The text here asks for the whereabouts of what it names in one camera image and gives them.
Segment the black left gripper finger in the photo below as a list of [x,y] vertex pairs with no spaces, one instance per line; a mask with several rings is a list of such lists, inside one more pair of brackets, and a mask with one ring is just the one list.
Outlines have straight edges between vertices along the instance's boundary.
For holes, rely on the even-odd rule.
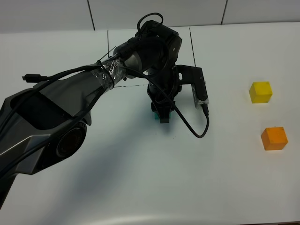
[[160,123],[165,124],[170,122],[170,112],[169,111],[161,111],[159,113]]

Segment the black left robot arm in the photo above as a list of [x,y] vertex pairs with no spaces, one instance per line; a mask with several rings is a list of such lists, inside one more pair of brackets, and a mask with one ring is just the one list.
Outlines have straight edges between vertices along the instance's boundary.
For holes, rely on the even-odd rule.
[[35,174],[76,153],[91,125],[91,109],[128,73],[157,76],[172,68],[179,34],[153,20],[109,58],[47,77],[27,74],[33,87],[7,97],[0,110],[0,201],[18,174]]

